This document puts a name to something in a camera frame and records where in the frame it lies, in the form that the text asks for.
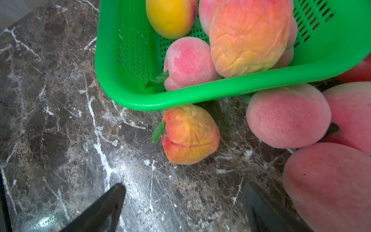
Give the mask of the yellow peach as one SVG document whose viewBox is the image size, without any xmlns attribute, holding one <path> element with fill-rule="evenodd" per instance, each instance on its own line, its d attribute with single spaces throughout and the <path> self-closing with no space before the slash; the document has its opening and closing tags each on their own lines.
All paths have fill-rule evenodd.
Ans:
<svg viewBox="0 0 371 232">
<path fill-rule="evenodd" d="M 192 29 L 197 13 L 197 1 L 146 0 L 146 14 L 151 26 L 167 39 L 185 37 Z"/>
</svg>

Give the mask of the pink peach front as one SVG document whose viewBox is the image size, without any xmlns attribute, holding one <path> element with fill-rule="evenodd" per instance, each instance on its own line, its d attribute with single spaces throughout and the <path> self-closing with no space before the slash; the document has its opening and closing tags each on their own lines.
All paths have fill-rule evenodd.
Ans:
<svg viewBox="0 0 371 232">
<path fill-rule="evenodd" d="M 212 22 L 213 10 L 216 7 L 218 0 L 200 0 L 199 2 L 199 18 L 201 27 L 204 33 L 209 36 L 210 25 Z"/>
</svg>

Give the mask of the green plastic basket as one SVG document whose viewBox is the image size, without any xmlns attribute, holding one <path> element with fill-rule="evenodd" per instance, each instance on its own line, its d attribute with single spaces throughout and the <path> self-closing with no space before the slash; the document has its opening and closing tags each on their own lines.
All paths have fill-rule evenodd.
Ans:
<svg viewBox="0 0 371 232">
<path fill-rule="evenodd" d="M 150 25 L 145 1 L 102 1 L 95 57 L 97 78 L 117 104 L 137 111 L 158 111 L 323 81 L 352 69 L 371 51 L 370 1 L 294 1 L 293 15 L 298 36 L 288 67 L 166 92 L 163 87 L 145 87 L 163 71 L 172 43 Z"/>
</svg>

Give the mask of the red polka dot toaster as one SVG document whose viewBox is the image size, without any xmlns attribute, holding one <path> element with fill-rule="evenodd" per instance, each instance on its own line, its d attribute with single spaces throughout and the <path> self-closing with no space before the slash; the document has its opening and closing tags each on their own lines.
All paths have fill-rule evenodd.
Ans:
<svg viewBox="0 0 371 232">
<path fill-rule="evenodd" d="M 371 81 L 371 54 L 354 68 L 335 78 L 343 83 Z"/>
</svg>

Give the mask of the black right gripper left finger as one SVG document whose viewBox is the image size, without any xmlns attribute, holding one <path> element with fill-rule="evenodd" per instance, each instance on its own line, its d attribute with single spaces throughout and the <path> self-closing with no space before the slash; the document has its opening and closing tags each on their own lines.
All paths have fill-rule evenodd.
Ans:
<svg viewBox="0 0 371 232">
<path fill-rule="evenodd" d="M 122 183 L 115 184 L 62 231 L 115 232 L 125 197 L 126 187 Z"/>
</svg>

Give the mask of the red orange peach with leaf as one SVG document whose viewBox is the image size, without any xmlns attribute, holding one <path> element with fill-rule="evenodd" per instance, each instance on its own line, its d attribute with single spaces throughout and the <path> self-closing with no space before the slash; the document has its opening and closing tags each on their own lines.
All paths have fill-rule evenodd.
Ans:
<svg viewBox="0 0 371 232">
<path fill-rule="evenodd" d="M 192 165 L 217 151 L 220 131 L 205 109 L 188 104 L 166 110 L 152 141 L 162 141 L 170 162 Z"/>
</svg>

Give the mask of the orange pink peach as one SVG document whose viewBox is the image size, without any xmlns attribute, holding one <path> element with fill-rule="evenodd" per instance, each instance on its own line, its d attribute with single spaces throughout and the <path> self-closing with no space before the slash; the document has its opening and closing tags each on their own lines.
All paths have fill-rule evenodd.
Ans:
<svg viewBox="0 0 371 232">
<path fill-rule="evenodd" d="M 225 78 L 271 69 L 289 46 L 293 1 L 218 1 L 209 29 L 212 59 Z"/>
</svg>

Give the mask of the pink peach cluster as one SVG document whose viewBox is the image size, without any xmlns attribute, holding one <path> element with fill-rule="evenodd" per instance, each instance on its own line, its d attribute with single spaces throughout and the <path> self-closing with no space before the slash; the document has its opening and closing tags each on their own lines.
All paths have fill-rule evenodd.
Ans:
<svg viewBox="0 0 371 232">
<path fill-rule="evenodd" d="M 310 84 L 257 92 L 246 120 L 252 133 L 274 148 L 303 148 L 317 143 L 331 123 L 330 106 Z"/>
<path fill-rule="evenodd" d="M 290 156 L 283 184 L 296 211 L 315 232 L 371 230 L 371 157 L 334 143 Z"/>
<path fill-rule="evenodd" d="M 345 83 L 323 92 L 337 130 L 322 142 L 337 143 L 371 154 L 371 82 Z"/>
</svg>

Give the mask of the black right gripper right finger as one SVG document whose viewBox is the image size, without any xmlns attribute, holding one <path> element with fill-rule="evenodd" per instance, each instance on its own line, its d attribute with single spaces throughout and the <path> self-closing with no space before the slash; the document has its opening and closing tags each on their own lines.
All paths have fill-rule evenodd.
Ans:
<svg viewBox="0 0 371 232">
<path fill-rule="evenodd" d="M 262 187 L 246 182 L 243 205 L 252 232 L 311 232 L 298 217 L 286 211 Z"/>
</svg>

